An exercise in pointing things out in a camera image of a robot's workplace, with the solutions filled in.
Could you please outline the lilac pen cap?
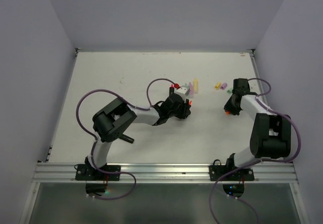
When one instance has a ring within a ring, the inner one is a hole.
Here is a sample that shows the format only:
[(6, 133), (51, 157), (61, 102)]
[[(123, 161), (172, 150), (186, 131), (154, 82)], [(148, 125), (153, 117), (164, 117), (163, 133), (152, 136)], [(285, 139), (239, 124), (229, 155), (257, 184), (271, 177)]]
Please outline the lilac pen cap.
[(221, 86), (220, 86), (220, 89), (221, 90), (225, 90), (227, 87), (227, 83), (223, 83)]

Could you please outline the lilac pastel highlighter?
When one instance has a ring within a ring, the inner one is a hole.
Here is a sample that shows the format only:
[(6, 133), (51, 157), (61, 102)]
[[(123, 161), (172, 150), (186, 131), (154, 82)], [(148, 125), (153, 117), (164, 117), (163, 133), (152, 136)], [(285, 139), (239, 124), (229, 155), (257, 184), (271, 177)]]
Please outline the lilac pastel highlighter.
[(194, 96), (194, 86), (191, 82), (189, 82), (189, 96), (193, 97)]

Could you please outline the yellow pastel highlighter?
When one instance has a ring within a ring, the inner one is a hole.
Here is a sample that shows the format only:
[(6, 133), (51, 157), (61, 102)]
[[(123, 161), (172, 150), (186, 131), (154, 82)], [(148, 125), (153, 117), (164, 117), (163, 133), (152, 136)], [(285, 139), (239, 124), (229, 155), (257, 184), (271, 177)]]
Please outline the yellow pastel highlighter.
[(197, 94), (199, 87), (198, 87), (198, 80), (196, 78), (193, 80), (193, 89), (194, 89), (194, 94)]

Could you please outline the green capped black highlighter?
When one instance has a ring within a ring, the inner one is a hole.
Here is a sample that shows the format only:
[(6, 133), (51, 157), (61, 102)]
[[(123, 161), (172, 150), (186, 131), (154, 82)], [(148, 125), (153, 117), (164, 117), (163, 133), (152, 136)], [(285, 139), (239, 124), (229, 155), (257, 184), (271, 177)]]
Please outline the green capped black highlighter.
[(125, 135), (125, 134), (122, 134), (120, 136), (120, 139), (123, 140), (123, 141), (126, 141), (128, 143), (131, 143), (131, 144), (134, 143), (134, 139), (131, 138), (131, 137), (129, 137), (129, 136), (127, 136), (127, 135)]

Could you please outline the pink capped black highlighter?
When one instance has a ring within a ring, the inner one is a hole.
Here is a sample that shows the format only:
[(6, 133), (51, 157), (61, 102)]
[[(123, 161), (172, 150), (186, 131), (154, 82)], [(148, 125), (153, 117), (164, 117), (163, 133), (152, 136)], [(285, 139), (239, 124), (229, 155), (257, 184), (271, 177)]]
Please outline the pink capped black highlighter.
[(171, 86), (169, 87), (169, 96), (171, 96), (175, 91), (175, 88), (174, 88), (174, 84), (171, 84)]

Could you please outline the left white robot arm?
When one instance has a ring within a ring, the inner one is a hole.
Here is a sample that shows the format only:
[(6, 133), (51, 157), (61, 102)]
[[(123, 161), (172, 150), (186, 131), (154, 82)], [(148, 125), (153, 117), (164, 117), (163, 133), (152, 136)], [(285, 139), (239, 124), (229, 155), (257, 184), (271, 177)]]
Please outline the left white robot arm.
[(104, 176), (104, 166), (112, 143), (121, 138), (131, 124), (160, 126), (172, 117), (184, 120), (191, 114), (190, 108), (190, 100), (177, 93), (172, 93), (165, 101), (145, 110), (116, 98), (92, 118), (95, 142), (87, 156), (90, 164), (87, 174), (94, 180)]

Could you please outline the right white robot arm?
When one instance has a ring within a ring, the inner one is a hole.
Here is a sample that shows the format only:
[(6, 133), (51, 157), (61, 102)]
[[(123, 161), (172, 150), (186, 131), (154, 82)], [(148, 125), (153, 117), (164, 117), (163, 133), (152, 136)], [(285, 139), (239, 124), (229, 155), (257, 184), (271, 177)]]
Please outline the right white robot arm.
[(249, 80), (238, 78), (233, 81), (232, 95), (224, 106), (225, 113), (238, 116), (246, 112), (253, 120), (249, 146), (233, 153), (226, 161), (225, 174), (231, 180), (243, 174), (242, 166), (265, 159), (284, 159), (291, 152), (291, 123), (284, 117), (273, 113), (252, 92)]

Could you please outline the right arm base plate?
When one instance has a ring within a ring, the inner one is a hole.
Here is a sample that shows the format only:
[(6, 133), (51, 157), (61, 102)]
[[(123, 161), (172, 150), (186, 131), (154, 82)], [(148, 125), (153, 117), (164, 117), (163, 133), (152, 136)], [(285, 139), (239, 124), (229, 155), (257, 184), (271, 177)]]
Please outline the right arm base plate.
[(237, 170), (232, 159), (227, 159), (225, 164), (222, 164), (219, 159), (215, 159), (208, 167), (209, 178), (212, 182), (217, 181), (221, 176), (225, 175), (221, 181), (254, 181), (254, 173), (252, 169)]

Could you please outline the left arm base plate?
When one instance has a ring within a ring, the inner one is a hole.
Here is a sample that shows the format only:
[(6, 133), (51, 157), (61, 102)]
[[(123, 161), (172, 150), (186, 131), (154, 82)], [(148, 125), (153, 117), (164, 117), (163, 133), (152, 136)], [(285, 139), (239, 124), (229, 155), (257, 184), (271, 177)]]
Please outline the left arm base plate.
[(120, 165), (104, 165), (100, 171), (95, 169), (86, 158), (85, 163), (74, 165), (77, 181), (119, 181), (121, 171)]

